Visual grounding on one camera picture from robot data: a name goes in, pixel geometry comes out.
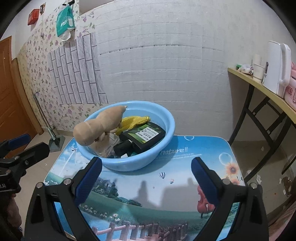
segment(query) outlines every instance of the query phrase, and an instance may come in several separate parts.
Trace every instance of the stack of cups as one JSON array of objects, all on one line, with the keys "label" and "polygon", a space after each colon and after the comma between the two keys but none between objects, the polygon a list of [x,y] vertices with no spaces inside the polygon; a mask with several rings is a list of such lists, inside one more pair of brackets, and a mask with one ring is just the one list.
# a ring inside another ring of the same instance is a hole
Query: stack of cups
[{"label": "stack of cups", "polygon": [[253,59],[252,59],[252,65],[254,68],[253,71],[253,77],[255,81],[262,83],[263,77],[264,77],[264,67],[261,66],[261,56],[258,54],[254,54]]}]

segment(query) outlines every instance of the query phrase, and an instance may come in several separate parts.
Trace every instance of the tabletop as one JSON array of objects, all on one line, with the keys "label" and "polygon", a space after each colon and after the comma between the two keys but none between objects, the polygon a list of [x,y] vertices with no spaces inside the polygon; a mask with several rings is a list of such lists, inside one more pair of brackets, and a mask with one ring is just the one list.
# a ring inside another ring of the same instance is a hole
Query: tabletop
[{"label": "tabletop", "polygon": [[[215,208],[191,172],[191,160],[197,156],[221,178],[244,185],[227,141],[209,136],[174,136],[157,158],[140,170],[116,172],[103,167],[79,208],[101,241],[156,240],[159,232],[170,229],[180,230],[172,241],[192,241]],[[45,185],[72,178],[88,162],[72,139],[49,171]],[[72,233],[59,203],[56,208],[64,230]],[[233,204],[218,240],[227,236],[237,208],[238,203]]]},{"label": "tabletop", "polygon": [[274,103],[276,103],[287,114],[287,116],[290,117],[292,122],[296,124],[296,112],[285,102],[284,99],[282,99],[275,93],[271,92],[269,89],[265,88],[261,83],[254,80],[253,77],[250,75],[243,74],[242,72],[233,68],[228,68],[228,72],[238,76],[239,78],[243,79],[244,81],[248,82],[258,90],[260,90],[266,96],[268,96]]}]

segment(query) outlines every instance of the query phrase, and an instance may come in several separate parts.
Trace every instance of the screw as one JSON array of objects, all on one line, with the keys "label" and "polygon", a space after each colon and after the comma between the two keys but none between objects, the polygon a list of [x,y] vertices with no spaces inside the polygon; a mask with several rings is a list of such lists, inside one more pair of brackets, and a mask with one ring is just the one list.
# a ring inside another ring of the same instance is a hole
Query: screw
[{"label": "screw", "polygon": [[64,183],[65,185],[69,185],[71,182],[72,182],[72,179],[70,179],[70,178],[67,178],[67,179],[65,179],[65,180],[63,181],[63,183]]},{"label": "screw", "polygon": [[225,185],[229,185],[231,182],[230,182],[230,180],[228,179],[228,178],[224,178],[223,180],[222,180],[222,182],[225,184]]},{"label": "screw", "polygon": [[36,187],[37,187],[37,188],[42,188],[42,186],[43,186],[43,183],[37,183],[37,184],[36,184]]},{"label": "screw", "polygon": [[250,184],[250,187],[253,188],[253,189],[256,189],[257,188],[257,184],[256,183],[251,183]]}]

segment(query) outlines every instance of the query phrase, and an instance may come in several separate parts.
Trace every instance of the blue gripper pad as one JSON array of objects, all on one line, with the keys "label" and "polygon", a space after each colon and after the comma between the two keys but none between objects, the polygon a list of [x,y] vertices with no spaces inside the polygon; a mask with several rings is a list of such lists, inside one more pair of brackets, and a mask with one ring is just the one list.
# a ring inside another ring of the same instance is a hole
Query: blue gripper pad
[{"label": "blue gripper pad", "polygon": [[102,160],[95,156],[89,164],[87,164],[85,169],[78,171],[75,175],[73,178],[74,183],[76,180],[79,181],[79,179],[81,179],[74,192],[72,190],[75,195],[74,203],[76,206],[85,202],[101,171]]},{"label": "blue gripper pad", "polygon": [[201,158],[195,157],[191,161],[191,171],[209,203],[214,204],[217,207],[219,204],[218,189],[215,186],[212,179],[210,178],[210,176],[208,175],[208,173],[212,172],[212,170],[209,170],[209,168],[205,165]]},{"label": "blue gripper pad", "polygon": [[15,150],[23,145],[29,144],[31,137],[28,134],[21,135],[8,141],[8,149]]}]

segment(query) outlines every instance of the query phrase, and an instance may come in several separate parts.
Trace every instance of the kettle handle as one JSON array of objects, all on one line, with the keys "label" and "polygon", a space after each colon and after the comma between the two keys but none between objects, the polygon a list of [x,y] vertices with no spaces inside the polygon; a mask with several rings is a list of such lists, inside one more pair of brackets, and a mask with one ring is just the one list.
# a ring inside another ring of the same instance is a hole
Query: kettle handle
[{"label": "kettle handle", "polygon": [[291,49],[286,44],[281,44],[282,53],[282,76],[279,83],[283,86],[287,86],[290,82],[291,76]]}]

